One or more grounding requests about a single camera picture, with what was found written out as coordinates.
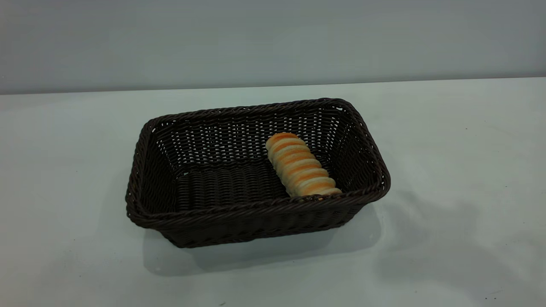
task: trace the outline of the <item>white table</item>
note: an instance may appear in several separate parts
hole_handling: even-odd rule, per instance
[[[392,188],[326,232],[177,249],[125,216],[142,125],[340,97]],[[0,96],[1,306],[546,305],[546,78]]]

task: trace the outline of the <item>rectangular basket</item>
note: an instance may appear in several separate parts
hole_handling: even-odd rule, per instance
[[[277,132],[303,139],[344,193],[288,196],[265,149]],[[201,110],[144,126],[127,216],[178,247],[244,242],[339,227],[389,187],[366,124],[342,99]]]

